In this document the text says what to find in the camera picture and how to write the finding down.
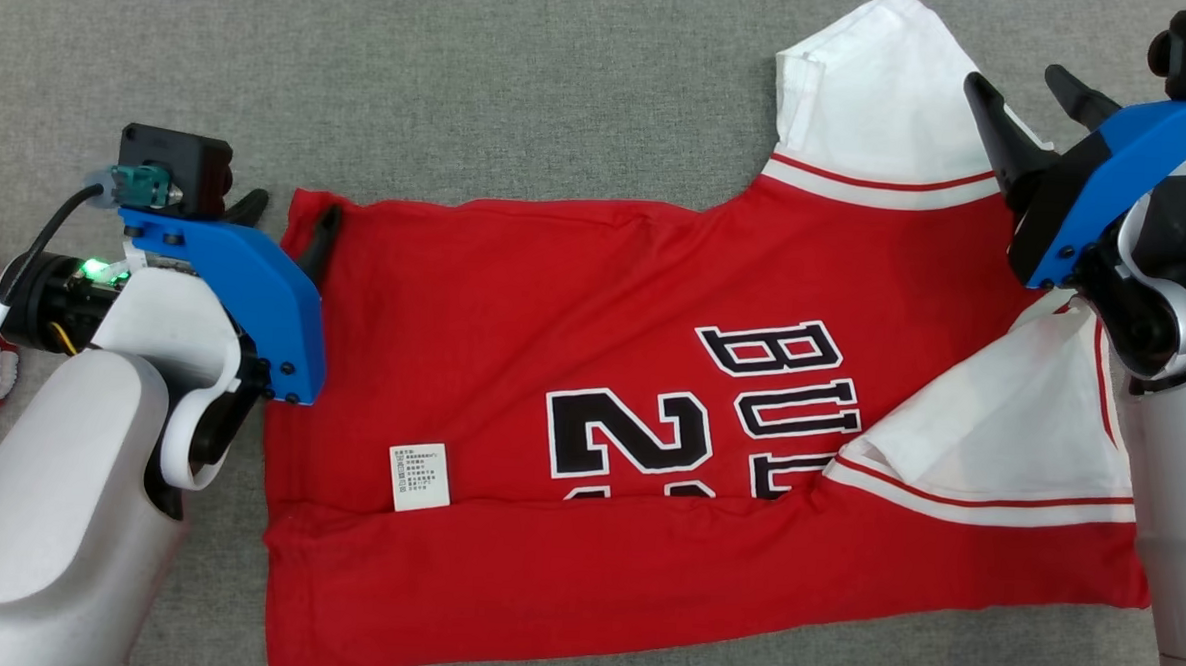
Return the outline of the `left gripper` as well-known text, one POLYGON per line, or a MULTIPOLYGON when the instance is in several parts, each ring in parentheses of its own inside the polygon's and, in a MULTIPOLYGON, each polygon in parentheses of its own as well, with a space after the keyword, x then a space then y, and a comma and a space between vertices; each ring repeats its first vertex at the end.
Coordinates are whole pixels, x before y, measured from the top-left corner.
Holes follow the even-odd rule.
MULTIPOLYGON (((269 200, 269 192, 264 188, 251 190, 227 209, 223 220, 242 228, 257 228, 263 219, 264 210, 268 209, 269 200)), ((315 217, 310 241, 299 255, 299 268, 315 286, 324 284, 324 276, 329 270, 332 252, 334 252, 342 220, 343 209, 339 205, 330 204, 325 207, 315 217)), ((111 262, 102 258, 82 260, 78 269, 75 270, 75 281, 107 286, 107 288, 125 288, 133 273, 144 268, 168 269, 170 271, 196 275, 196 270, 193 265, 189 265, 189 261, 171 260, 168 255, 157 252, 145 252, 134 243, 125 243, 122 252, 125 252, 125 257, 111 262)))

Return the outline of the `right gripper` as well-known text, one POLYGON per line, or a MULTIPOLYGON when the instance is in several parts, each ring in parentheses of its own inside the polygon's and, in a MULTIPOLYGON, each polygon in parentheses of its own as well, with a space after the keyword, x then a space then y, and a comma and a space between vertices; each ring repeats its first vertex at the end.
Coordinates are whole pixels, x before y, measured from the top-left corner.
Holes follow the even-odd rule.
MULTIPOLYGON (((1110 96, 1084 84, 1061 65, 1045 68, 1048 92, 1069 120, 1090 132, 1120 113, 1110 96)), ((1070 278, 1083 244, 1066 233, 1070 214, 1080 194, 1110 156, 1105 137, 1088 135, 1069 151, 1048 151, 1010 113, 1006 100, 984 75, 964 79, 974 126, 988 156, 993 177, 1018 229, 1008 249, 1008 264, 1026 288, 1048 288, 1070 278)))

